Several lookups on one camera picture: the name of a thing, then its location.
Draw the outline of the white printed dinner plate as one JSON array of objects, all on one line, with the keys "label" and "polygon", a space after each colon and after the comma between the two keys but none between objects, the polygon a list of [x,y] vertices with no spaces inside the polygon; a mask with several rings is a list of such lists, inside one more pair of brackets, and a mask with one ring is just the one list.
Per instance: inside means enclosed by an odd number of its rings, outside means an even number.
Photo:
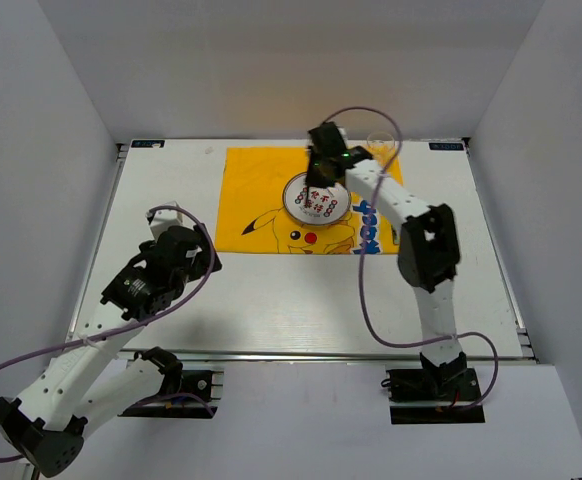
[{"label": "white printed dinner plate", "polygon": [[287,182],[282,201],[287,214],[296,222],[311,226],[327,226],[344,221],[351,209],[351,195],[340,184],[331,187],[335,198],[330,199],[325,189],[310,188],[308,206],[303,205],[302,190],[305,174],[298,174]]}]

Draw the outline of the yellow pikachu cloth mat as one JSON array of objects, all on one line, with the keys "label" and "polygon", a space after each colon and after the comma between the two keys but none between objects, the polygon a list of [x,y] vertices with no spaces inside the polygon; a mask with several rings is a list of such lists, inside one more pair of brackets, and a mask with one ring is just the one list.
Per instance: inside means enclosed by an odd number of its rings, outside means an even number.
[{"label": "yellow pikachu cloth mat", "polygon": [[232,147],[220,190],[215,247],[255,254],[395,254],[390,223],[367,201],[351,195],[344,221],[311,226],[293,220],[283,206],[289,180],[306,172],[303,147]]}]

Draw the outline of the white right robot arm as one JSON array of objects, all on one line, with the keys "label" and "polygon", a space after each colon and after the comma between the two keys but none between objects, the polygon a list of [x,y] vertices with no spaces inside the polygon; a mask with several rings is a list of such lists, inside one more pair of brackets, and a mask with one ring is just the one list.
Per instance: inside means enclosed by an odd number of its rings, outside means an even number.
[{"label": "white right robot arm", "polygon": [[448,397],[467,369],[453,306],[460,262],[453,210],[411,194],[390,175],[388,163],[378,162],[363,147],[348,147],[335,123],[324,122],[308,135],[306,185],[342,185],[367,201],[398,234],[398,270],[413,288],[421,325],[423,388],[434,398]]}]

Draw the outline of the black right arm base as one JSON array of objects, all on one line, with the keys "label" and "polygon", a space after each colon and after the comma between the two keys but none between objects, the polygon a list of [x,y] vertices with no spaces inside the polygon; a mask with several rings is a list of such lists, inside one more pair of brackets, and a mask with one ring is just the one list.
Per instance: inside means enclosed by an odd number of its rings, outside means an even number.
[{"label": "black right arm base", "polygon": [[388,393],[392,425],[483,424],[481,405],[469,408],[481,397],[476,372],[468,369],[449,385],[438,388],[424,369],[386,371],[381,388]]}]

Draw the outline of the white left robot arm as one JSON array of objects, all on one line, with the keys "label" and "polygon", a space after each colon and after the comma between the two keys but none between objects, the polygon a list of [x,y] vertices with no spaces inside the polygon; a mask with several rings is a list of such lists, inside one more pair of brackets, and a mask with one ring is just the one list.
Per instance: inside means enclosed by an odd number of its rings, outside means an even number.
[{"label": "white left robot arm", "polygon": [[185,287],[202,287],[221,269],[208,231],[170,202],[147,214],[152,239],[140,244],[101,293],[106,313],[85,323],[74,341],[14,398],[0,397],[0,432],[34,470],[52,478],[77,458],[85,440],[129,408],[195,401],[209,414],[207,395],[172,353],[153,347],[137,353],[112,379],[98,379],[142,329],[190,300]]}]

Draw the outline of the clear drinking glass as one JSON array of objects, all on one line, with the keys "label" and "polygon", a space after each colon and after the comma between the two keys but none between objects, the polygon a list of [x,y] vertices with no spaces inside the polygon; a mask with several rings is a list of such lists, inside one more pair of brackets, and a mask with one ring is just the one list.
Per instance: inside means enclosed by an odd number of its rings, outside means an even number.
[{"label": "clear drinking glass", "polygon": [[394,137],[383,131],[375,131],[366,139],[366,149],[382,166],[386,165],[394,156],[397,143]]}]

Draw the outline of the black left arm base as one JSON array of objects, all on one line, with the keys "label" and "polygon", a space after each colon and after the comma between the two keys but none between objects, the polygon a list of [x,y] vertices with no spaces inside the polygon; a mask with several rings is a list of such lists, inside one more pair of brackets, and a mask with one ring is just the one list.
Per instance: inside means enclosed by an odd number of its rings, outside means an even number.
[{"label": "black left arm base", "polygon": [[123,418],[212,419],[223,392],[221,370],[184,370],[176,393],[144,400],[120,414]]}]

